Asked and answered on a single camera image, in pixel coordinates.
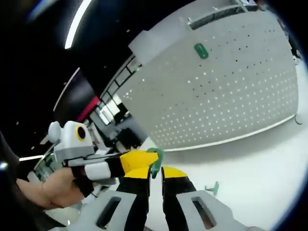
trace white floor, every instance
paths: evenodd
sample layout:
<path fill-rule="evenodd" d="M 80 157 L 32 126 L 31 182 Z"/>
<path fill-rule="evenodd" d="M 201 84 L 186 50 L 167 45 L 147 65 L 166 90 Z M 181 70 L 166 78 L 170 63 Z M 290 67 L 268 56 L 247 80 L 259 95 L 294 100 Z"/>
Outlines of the white floor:
<path fill-rule="evenodd" d="M 219 182 L 217 199 L 229 206 L 246 226 L 275 227 L 297 201 L 308 169 L 308 73 L 296 67 L 299 87 L 298 120 L 260 134 L 197 150 L 166 153 L 163 164 L 186 172 L 197 190 Z M 153 146 L 147 141 L 143 147 Z M 146 226 L 167 231 L 162 211 L 161 175 L 151 181 Z"/>

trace white robot body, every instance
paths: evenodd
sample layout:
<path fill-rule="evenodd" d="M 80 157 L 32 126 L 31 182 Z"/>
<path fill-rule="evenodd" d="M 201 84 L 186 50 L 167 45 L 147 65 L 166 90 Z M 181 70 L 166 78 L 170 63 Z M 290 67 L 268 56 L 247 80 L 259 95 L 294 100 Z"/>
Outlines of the white robot body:
<path fill-rule="evenodd" d="M 54 154 L 57 162 L 95 154 L 90 133 L 82 123 L 68 121 L 61 128 L 58 122 L 53 122 L 49 126 L 48 136 L 56 144 Z"/>

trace gray gripper base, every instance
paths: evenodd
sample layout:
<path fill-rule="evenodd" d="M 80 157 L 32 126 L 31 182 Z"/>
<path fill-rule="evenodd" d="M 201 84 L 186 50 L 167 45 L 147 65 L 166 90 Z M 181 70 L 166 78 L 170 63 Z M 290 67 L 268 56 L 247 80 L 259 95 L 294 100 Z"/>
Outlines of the gray gripper base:
<path fill-rule="evenodd" d="M 106 230 L 124 231 L 126 220 L 135 198 L 136 195 L 134 194 L 107 191 L 81 210 L 77 223 L 64 228 L 54 228 L 50 231 L 102 231 L 102 229 L 97 226 L 97 222 L 106 215 L 111 203 L 114 201 L 119 201 L 119 204 Z"/>
<path fill-rule="evenodd" d="M 193 202 L 197 201 L 214 225 L 211 231 L 262 231 L 258 227 L 246 227 L 233 218 L 232 211 L 225 204 L 206 191 L 195 191 L 177 195 L 186 217 L 188 230 L 206 231 L 205 225 Z"/>
<path fill-rule="evenodd" d="M 64 160 L 76 159 L 78 157 L 86 157 L 88 155 L 95 154 L 93 146 L 75 147 L 61 149 L 60 145 L 54 147 L 54 154 L 57 162 L 63 162 Z"/>

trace wall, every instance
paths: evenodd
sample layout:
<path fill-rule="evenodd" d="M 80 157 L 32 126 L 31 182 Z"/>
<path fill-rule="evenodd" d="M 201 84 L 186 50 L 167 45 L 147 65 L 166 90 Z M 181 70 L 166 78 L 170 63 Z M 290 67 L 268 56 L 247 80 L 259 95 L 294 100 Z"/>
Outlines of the wall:
<path fill-rule="evenodd" d="M 235 4 L 232 0 L 197 0 L 178 9 L 160 21 L 149 31 L 142 31 L 130 44 L 129 48 L 144 65 L 165 48 L 187 35 L 191 28 L 188 18 L 196 18 L 213 12 L 214 6 L 221 8 Z"/>
<path fill-rule="evenodd" d="M 195 51 L 197 43 L 206 47 L 206 59 Z M 290 45 L 267 12 L 231 15 L 197 28 L 117 93 L 165 151 L 254 135 L 292 118 L 298 105 Z"/>

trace green clip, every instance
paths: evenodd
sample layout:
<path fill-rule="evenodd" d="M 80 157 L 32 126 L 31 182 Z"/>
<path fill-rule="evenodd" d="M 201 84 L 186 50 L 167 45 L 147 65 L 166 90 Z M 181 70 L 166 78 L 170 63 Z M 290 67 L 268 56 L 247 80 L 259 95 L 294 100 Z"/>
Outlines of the green clip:
<path fill-rule="evenodd" d="M 208 58 L 208 52 L 206 51 L 205 47 L 203 46 L 202 43 L 198 43 L 194 46 L 194 49 L 202 59 L 207 59 Z"/>
<path fill-rule="evenodd" d="M 157 173 L 160 170 L 160 167 L 162 165 L 163 162 L 163 156 L 164 156 L 164 152 L 162 150 L 160 150 L 159 148 L 149 148 L 147 150 L 148 153 L 157 153 L 158 154 L 158 160 L 156 160 L 152 165 L 151 165 L 151 175 L 152 175 L 152 179 L 156 178 Z"/>
<path fill-rule="evenodd" d="M 218 188 L 219 188 L 219 184 L 218 184 L 218 182 L 216 181 L 216 182 L 215 182 L 215 186 L 214 186 L 213 189 L 207 189 L 206 186 L 205 186 L 204 190 L 205 190 L 205 191 L 208 191 L 208 192 L 213 192 L 214 196 L 216 196 L 217 193 L 218 193 Z"/>

